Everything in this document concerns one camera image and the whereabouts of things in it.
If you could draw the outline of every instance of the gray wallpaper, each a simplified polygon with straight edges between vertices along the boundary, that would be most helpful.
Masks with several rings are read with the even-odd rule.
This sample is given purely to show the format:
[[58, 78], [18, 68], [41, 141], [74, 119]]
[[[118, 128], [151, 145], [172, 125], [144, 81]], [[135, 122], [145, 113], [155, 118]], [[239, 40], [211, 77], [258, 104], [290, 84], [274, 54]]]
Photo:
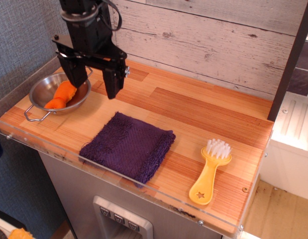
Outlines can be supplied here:
[[60, 10], [59, 0], [0, 1], [0, 99], [55, 56]]
[[[0, 1], [0, 99], [55, 57], [51, 38], [67, 33], [60, 10], [59, 0]], [[2, 135], [0, 144], [0, 210], [51, 238], [65, 214], [37, 151]]]

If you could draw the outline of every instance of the cable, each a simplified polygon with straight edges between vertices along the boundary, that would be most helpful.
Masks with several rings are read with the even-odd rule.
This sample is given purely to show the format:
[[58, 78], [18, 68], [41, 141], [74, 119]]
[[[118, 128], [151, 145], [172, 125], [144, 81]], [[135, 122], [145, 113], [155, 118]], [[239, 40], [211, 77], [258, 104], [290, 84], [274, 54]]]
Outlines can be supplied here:
[[120, 30], [120, 28], [122, 27], [122, 22], [123, 22], [123, 19], [122, 19], [122, 16], [120, 15], [119, 13], [119, 10], [118, 8], [116, 7], [116, 5], [114, 3], [112, 3], [110, 0], [103, 0], [103, 2], [105, 2], [107, 5], [111, 6], [112, 8], [114, 8], [117, 13], [118, 13], [118, 25], [116, 28], [112, 28], [104, 19], [104, 17], [102, 16], [101, 17], [101, 20], [103, 21], [103, 23], [105, 24], [105, 26], [110, 29], [111, 31], [118, 31]]

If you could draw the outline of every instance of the star cutout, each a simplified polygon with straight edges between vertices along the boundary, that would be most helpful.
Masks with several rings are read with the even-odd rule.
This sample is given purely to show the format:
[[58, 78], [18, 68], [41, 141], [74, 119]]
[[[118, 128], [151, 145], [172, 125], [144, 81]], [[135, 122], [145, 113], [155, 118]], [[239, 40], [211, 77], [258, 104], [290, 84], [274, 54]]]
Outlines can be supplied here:
[[204, 193], [201, 193], [201, 192], [198, 192], [196, 193], [196, 195], [198, 196], [198, 198], [205, 198], [205, 194]]

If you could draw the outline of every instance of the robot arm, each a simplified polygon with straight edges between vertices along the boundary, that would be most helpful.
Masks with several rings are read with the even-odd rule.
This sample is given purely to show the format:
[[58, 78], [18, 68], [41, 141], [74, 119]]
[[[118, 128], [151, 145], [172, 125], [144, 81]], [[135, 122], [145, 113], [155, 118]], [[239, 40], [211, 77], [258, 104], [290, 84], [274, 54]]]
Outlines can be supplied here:
[[[70, 35], [55, 35], [58, 58], [72, 85], [79, 87], [88, 78], [85, 66], [102, 70], [107, 96], [115, 98], [129, 74], [127, 54], [112, 41], [112, 31], [119, 30], [122, 19], [109, 0], [60, 0], [61, 16]], [[117, 29], [112, 29], [108, 5], [119, 14]]]

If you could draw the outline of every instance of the black pole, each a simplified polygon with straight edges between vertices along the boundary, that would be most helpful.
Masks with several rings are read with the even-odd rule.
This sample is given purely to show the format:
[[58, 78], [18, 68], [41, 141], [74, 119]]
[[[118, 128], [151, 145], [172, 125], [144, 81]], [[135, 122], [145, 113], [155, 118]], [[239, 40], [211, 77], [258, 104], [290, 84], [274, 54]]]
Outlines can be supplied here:
[[287, 61], [285, 70], [283, 72], [279, 87], [275, 94], [273, 104], [271, 106], [268, 115], [268, 120], [275, 121], [278, 116], [284, 95], [287, 92], [289, 82], [291, 80], [293, 71], [297, 65], [300, 53], [302, 51], [307, 36], [308, 36], [308, 4], [304, 11], [303, 18], [300, 23], [298, 33], [295, 37], [294, 44], [291, 49], [291, 53], [289, 55], [289, 59]]

